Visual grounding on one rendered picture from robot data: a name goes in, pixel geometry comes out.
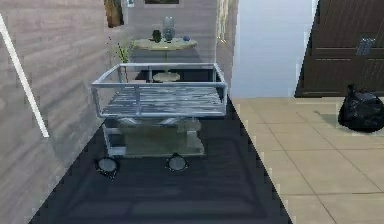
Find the white slanted bar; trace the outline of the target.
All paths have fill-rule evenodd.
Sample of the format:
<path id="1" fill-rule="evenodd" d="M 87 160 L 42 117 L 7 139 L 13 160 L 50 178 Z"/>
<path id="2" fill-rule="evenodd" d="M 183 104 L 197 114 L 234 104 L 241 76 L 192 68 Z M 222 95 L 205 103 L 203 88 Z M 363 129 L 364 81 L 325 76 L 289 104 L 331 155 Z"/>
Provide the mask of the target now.
<path id="1" fill-rule="evenodd" d="M 14 44 L 12 42 L 12 38 L 9 34 L 6 23 L 5 23 L 4 18 L 3 18 L 1 13 L 0 13 L 0 35 L 2 36 L 3 42 L 5 44 L 5 47 L 8 51 L 10 59 L 12 61 L 12 65 L 15 68 L 17 77 L 20 80 L 20 83 L 21 83 L 22 88 L 24 90 L 27 101 L 31 107 L 31 111 L 32 111 L 32 113 L 36 119 L 36 122 L 37 122 L 39 129 L 40 129 L 40 132 L 44 138 L 48 138 L 49 137 L 48 129 L 47 129 L 46 124 L 43 120 L 41 111 L 37 105 L 37 102 L 36 102 L 36 99 L 35 99 L 34 94 L 32 92 L 30 83 L 28 82 L 28 79 L 27 79 L 26 74 L 24 72 L 23 66 L 20 62 L 20 59 L 18 57 L 18 54 L 17 54 L 16 49 L 14 47 Z"/>

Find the brown framed wall picture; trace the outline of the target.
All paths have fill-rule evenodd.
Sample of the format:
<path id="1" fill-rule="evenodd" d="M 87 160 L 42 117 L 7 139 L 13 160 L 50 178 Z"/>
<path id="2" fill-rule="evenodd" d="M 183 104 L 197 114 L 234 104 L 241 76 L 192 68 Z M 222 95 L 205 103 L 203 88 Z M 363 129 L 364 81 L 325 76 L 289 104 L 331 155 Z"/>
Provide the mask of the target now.
<path id="1" fill-rule="evenodd" d="M 118 27 L 124 24 L 121 0 L 104 0 L 107 26 Z"/>

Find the dark brown room door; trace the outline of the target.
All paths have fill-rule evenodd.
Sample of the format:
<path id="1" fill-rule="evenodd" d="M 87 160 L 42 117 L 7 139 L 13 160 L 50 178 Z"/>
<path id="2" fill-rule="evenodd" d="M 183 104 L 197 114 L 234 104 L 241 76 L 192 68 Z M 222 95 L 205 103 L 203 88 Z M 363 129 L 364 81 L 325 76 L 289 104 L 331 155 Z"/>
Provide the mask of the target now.
<path id="1" fill-rule="evenodd" d="M 318 0 L 295 96 L 341 97 L 350 84 L 384 97 L 384 0 Z"/>

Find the green house plant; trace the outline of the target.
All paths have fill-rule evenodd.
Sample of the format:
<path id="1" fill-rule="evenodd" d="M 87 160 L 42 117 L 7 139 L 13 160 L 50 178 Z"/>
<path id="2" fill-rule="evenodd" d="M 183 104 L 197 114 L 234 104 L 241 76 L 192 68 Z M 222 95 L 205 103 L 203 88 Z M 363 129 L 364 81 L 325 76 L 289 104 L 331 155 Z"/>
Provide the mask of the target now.
<path id="1" fill-rule="evenodd" d="M 117 42 L 112 49 L 121 63 L 130 63 L 131 56 L 133 55 L 133 51 L 135 49 L 135 44 L 132 40 L 123 40 L 121 42 Z"/>

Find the dark framed wall picture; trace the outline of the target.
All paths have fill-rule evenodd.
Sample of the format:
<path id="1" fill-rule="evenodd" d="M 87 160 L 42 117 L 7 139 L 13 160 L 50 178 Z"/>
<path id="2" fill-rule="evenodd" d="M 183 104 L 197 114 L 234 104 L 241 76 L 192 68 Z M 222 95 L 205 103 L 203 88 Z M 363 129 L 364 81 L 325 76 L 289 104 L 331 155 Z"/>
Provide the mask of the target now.
<path id="1" fill-rule="evenodd" d="M 180 0 L 144 0 L 144 3 L 154 5 L 177 5 L 180 4 Z"/>

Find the grey metal wheeled cart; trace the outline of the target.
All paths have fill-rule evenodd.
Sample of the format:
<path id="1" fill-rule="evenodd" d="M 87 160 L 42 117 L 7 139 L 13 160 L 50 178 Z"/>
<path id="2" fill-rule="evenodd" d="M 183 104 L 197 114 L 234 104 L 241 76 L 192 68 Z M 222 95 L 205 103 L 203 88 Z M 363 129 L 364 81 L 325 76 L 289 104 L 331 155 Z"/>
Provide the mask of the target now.
<path id="1" fill-rule="evenodd" d="M 160 157 L 167 169 L 185 170 L 189 157 L 206 154 L 200 120 L 226 115 L 227 91 L 215 63 L 115 65 L 91 84 L 107 148 L 96 170 L 113 178 L 120 157 Z"/>

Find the black garbage bag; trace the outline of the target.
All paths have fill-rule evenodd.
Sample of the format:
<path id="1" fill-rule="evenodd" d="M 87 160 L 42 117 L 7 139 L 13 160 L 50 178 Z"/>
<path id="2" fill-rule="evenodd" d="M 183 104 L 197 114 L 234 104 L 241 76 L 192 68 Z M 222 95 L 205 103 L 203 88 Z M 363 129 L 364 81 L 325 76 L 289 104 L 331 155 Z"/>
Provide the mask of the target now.
<path id="1" fill-rule="evenodd" d="M 373 133 L 384 128 L 384 102 L 374 93 L 347 86 L 338 123 L 352 131 Z"/>

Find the clear glass vase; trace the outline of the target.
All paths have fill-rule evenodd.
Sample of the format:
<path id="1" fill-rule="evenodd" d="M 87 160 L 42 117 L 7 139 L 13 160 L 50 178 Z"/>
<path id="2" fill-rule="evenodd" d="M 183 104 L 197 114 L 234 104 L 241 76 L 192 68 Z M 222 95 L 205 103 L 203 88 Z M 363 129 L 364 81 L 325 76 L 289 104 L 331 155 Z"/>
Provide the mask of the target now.
<path id="1" fill-rule="evenodd" d="M 166 16 L 163 20 L 163 37 L 166 41 L 171 41 L 174 38 L 174 35 L 174 18 L 171 16 Z"/>

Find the round pale pedestal table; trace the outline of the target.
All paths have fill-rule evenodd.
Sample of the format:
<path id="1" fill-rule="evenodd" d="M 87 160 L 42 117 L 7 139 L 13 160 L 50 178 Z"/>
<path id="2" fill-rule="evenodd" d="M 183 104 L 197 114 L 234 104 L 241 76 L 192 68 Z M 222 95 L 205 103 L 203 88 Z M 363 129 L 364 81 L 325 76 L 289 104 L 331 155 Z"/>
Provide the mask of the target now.
<path id="1" fill-rule="evenodd" d="M 165 53 L 165 62 L 168 62 L 169 51 L 194 48 L 198 45 L 198 42 L 194 39 L 185 40 L 184 38 L 173 38 L 171 41 L 167 41 L 162 38 L 160 42 L 155 42 L 150 39 L 137 39 L 133 40 L 132 44 L 135 48 L 142 50 L 162 51 Z M 157 82 L 175 82 L 179 79 L 180 75 L 175 72 L 170 72 L 168 67 L 165 67 L 163 72 L 152 76 L 152 80 Z"/>

